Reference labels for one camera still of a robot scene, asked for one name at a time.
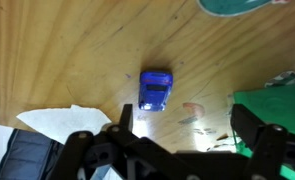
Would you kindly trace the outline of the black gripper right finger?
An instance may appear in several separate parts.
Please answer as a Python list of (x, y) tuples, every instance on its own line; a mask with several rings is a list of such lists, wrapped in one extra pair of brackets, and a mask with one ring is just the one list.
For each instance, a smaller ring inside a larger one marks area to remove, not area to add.
[(286, 149), (287, 130), (265, 124), (242, 104), (232, 107), (231, 127), (252, 151), (244, 177), (251, 180), (278, 180)]

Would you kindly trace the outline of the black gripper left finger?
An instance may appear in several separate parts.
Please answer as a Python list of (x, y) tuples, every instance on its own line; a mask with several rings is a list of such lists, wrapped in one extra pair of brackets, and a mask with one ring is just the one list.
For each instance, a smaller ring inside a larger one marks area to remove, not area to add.
[(133, 105), (123, 106), (118, 123), (104, 125), (102, 131), (110, 150), (142, 149), (144, 141), (133, 134)]

